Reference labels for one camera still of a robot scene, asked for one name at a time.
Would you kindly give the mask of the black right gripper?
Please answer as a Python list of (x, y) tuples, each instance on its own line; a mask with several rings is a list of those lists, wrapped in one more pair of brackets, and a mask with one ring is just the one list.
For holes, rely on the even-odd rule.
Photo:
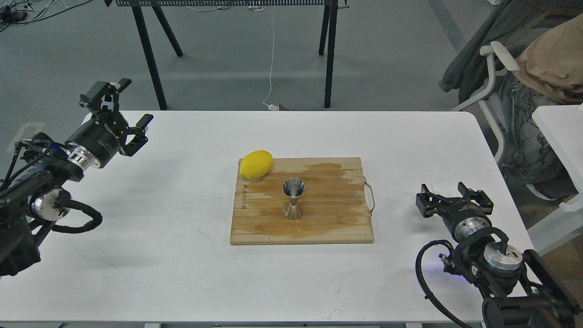
[(487, 215), (492, 214), (494, 203), (484, 191), (469, 189), (462, 181), (458, 183), (458, 191), (464, 201), (451, 204), (451, 199), (436, 195), (422, 184), (415, 204), (423, 218), (440, 215), (454, 241), (461, 243), (478, 230), (491, 227)]

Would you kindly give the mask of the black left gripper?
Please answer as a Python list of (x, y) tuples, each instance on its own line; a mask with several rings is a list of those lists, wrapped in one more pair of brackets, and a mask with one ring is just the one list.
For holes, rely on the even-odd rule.
[(79, 106), (90, 116), (65, 141), (69, 161), (82, 169), (102, 168), (118, 151), (131, 157), (148, 142), (146, 131), (154, 116), (144, 114), (134, 127), (129, 127), (119, 112), (119, 94), (131, 83), (127, 77), (118, 82), (96, 82), (80, 95)]

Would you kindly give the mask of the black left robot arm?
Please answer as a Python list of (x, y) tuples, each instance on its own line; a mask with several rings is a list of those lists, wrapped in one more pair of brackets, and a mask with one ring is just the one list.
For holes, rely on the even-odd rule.
[(116, 154), (131, 157), (147, 143), (152, 114), (132, 127), (119, 112), (119, 94), (130, 84), (129, 78), (94, 83), (79, 102), (90, 118), (63, 144), (42, 132), (15, 143), (1, 181), (2, 276), (40, 262), (38, 248), (49, 232), (84, 233), (100, 226), (102, 214), (75, 201), (63, 185), (81, 181), (88, 168), (103, 168)]

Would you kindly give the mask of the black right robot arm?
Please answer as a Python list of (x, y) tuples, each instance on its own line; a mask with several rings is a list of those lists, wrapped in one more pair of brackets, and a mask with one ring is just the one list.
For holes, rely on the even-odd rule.
[(541, 256), (532, 249), (512, 247), (506, 233), (492, 226), (489, 215), (494, 204), (484, 191), (469, 189), (462, 182), (458, 191), (459, 197), (446, 197), (422, 184), (416, 195), (421, 215), (439, 215), (457, 243), (430, 241), (418, 252), (415, 274), (425, 299), (458, 326), (468, 327), (431, 292), (422, 273), (425, 252), (442, 245), (449, 251), (439, 255), (444, 272), (462, 276), (479, 289), (488, 328), (574, 328), (580, 305), (546, 268)]

